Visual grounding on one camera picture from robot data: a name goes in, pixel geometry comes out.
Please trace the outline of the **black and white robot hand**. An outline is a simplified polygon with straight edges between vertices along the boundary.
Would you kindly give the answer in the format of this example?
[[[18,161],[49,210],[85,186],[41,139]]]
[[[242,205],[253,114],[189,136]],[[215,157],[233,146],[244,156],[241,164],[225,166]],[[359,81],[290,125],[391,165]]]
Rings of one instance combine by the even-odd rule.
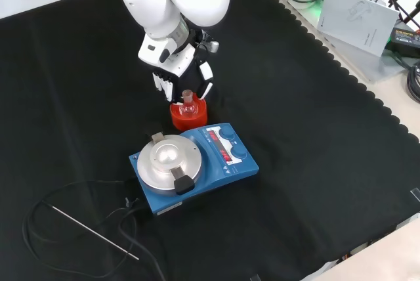
[[[138,57],[151,68],[154,85],[165,100],[180,104],[184,90],[192,90],[200,100],[210,93],[213,71],[207,57],[218,49],[219,42],[206,31],[191,30],[180,48],[173,39],[155,40],[145,35]]]

